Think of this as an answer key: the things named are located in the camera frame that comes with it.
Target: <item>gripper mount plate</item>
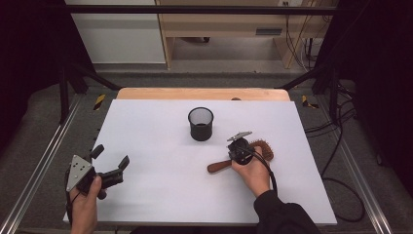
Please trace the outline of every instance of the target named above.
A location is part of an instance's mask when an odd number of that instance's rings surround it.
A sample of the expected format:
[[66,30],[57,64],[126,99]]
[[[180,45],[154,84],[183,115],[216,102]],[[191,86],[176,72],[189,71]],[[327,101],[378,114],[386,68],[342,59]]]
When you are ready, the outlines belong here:
[[70,164],[70,173],[67,180],[66,191],[70,192],[82,178],[92,168],[92,164],[80,156],[73,155],[72,163]]

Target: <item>hairbrush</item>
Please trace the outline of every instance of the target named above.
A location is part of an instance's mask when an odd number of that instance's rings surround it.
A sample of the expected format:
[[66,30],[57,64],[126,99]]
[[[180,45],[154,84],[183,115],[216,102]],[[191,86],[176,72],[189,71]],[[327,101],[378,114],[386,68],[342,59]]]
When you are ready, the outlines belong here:
[[[274,158],[273,150],[271,149],[267,141],[263,139],[254,140],[249,143],[249,146],[251,147],[260,146],[262,149],[262,156],[264,157],[266,161],[271,161]],[[232,164],[232,160],[230,159],[230,160],[210,164],[206,167],[206,169],[209,173],[213,174],[224,168],[231,166],[231,164]]]

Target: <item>gray floor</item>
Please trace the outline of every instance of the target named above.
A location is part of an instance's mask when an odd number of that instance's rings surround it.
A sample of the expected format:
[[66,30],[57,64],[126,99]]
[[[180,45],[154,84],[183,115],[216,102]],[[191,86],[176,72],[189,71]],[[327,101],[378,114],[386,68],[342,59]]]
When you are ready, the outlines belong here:
[[[183,38],[176,41],[172,68],[157,65],[108,66],[101,65],[100,74],[121,86],[128,87],[260,87],[274,88],[298,77],[304,69],[295,65],[290,70],[282,68],[280,56],[271,39],[211,38],[208,44],[199,38]],[[19,223],[19,233],[54,233],[67,230],[63,223],[64,188],[63,172],[73,154],[85,155],[94,145],[110,100],[116,92],[87,80],[90,89],[85,96],[72,96],[80,100],[79,110],[73,122],[58,144],[56,154],[45,174],[42,176],[31,203],[23,211]],[[351,82],[343,82],[352,89]],[[310,103],[321,104],[325,96],[314,96],[311,92],[312,81],[305,82],[289,91],[296,102],[303,127],[319,126],[328,121],[322,108],[305,107],[301,97],[306,95]],[[106,94],[106,99],[98,111],[94,102],[98,95]],[[20,193],[36,172],[48,144],[53,137],[59,119],[58,86],[52,86],[32,96],[29,109],[21,121],[19,130],[12,143],[0,157],[1,203],[0,220],[5,220],[17,203]],[[413,201],[406,193],[390,168],[378,166],[375,151],[371,148],[363,127],[356,119],[344,126],[344,137],[357,161],[374,198],[380,206],[393,233],[413,233]],[[335,146],[333,133],[309,137],[316,163],[321,170]],[[339,151],[328,168],[326,175],[346,182],[356,188],[352,174],[345,163],[345,154]],[[343,216],[356,217],[360,205],[355,196],[343,187],[325,183],[334,211]],[[338,219],[338,225],[321,227],[323,233],[377,233],[373,226],[374,215],[367,214],[360,222],[352,223]],[[99,225],[98,230],[114,230],[113,226]],[[120,230],[129,231],[133,227],[123,226]],[[168,233],[155,228],[143,229],[141,233]],[[221,229],[209,229],[209,233],[228,233]]]

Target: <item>person's left hand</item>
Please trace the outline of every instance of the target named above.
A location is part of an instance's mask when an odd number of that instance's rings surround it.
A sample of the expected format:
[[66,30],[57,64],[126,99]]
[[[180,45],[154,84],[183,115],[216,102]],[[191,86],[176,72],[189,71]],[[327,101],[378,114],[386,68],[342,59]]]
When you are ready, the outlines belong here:
[[97,176],[94,178],[87,196],[80,193],[76,187],[70,191],[70,200],[73,201],[74,199],[72,204],[72,234],[91,234],[94,232],[97,225],[96,197],[101,184],[102,179]]

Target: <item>human hand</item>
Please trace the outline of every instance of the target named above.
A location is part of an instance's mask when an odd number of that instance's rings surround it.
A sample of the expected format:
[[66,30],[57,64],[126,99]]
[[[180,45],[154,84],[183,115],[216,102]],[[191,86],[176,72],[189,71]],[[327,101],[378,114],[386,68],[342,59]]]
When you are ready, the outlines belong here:
[[102,179],[96,176],[87,196],[75,187],[70,191],[72,204],[72,234],[90,234],[97,225],[96,197],[100,191]]
[[[255,151],[262,155],[260,146],[254,147]],[[240,165],[234,160],[232,168],[243,178],[246,186],[252,191],[255,197],[270,190],[270,175],[267,168],[255,157],[246,165]]]

